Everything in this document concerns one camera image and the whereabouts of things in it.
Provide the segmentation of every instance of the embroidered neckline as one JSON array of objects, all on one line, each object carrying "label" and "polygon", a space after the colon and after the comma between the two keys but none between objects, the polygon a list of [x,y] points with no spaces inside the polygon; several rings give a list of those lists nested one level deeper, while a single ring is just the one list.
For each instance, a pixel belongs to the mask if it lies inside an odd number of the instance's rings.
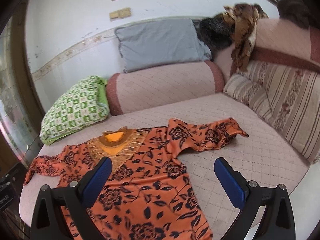
[{"label": "embroidered neckline", "polygon": [[[123,140],[124,137],[122,137],[119,142],[116,142],[115,145],[111,146],[110,144],[113,143],[109,143],[109,145],[106,145],[105,142],[107,141],[105,138],[104,140],[101,140],[101,137],[97,137],[97,138],[93,138],[91,140],[88,141],[87,143],[87,147],[89,150],[89,153],[92,157],[92,159],[98,163],[99,160],[106,156],[109,157],[112,161],[112,172],[111,174],[113,174],[118,168],[120,168],[127,160],[129,160],[132,155],[134,155],[139,148],[141,147],[142,143],[144,142],[148,132],[147,131],[137,131],[137,130],[131,130],[131,129],[127,129],[129,131],[129,133],[127,134],[126,138]],[[108,150],[108,148],[112,149],[112,148],[116,148],[119,147],[121,145],[124,145],[124,148],[122,148],[121,150],[119,150],[116,154],[111,155],[108,152],[106,152],[106,150]]]},{"label": "embroidered neckline", "polygon": [[[105,135],[110,135],[110,134],[118,133],[118,132],[122,132],[123,135],[118,140],[115,140],[115,141],[109,141],[105,136]],[[132,129],[128,129],[125,126],[125,127],[120,128],[116,132],[112,132],[112,131],[103,132],[103,135],[99,136],[99,141],[101,143],[103,143],[105,146],[115,147],[115,146],[119,146],[119,145],[125,143],[131,134],[132,134]]]}]

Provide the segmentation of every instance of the gray pillow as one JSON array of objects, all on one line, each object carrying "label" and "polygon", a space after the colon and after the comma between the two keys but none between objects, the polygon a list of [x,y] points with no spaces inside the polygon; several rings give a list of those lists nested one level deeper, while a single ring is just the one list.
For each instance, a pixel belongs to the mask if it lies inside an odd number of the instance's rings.
[{"label": "gray pillow", "polygon": [[198,39],[191,19],[143,22],[115,30],[124,72],[153,66],[205,61],[209,48]]}]

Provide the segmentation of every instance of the orange floral dress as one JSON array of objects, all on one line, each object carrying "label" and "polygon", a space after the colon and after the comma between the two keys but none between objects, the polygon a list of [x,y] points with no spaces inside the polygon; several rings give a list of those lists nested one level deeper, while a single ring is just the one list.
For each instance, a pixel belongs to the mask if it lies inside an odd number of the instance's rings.
[{"label": "orange floral dress", "polygon": [[[107,240],[212,239],[212,231],[193,192],[187,167],[178,154],[217,150],[237,134],[248,137],[233,118],[192,125],[170,119],[166,127],[122,128],[57,156],[34,159],[25,185],[36,172],[60,176],[58,187],[80,180],[103,156],[113,171],[89,216]],[[62,209],[75,240],[81,240],[68,209]]]}]

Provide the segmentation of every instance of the sofa armrest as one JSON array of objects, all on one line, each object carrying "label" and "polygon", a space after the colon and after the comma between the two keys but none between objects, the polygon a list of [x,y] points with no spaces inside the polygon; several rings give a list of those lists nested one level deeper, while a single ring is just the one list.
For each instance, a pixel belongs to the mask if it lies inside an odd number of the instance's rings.
[{"label": "sofa armrest", "polygon": [[211,61],[163,65],[114,74],[107,85],[112,115],[131,113],[222,92],[220,69]]}]

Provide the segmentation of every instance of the striped cushion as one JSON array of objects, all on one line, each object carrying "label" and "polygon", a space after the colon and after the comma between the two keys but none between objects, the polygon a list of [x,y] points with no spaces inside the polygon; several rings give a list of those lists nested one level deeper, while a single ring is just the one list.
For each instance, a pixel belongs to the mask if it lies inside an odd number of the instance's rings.
[{"label": "striped cushion", "polygon": [[224,92],[248,105],[310,163],[320,152],[320,76],[309,70],[252,60]]},{"label": "striped cushion", "polygon": [[107,85],[112,115],[222,92],[220,69],[211,61],[164,65],[113,75]]}]

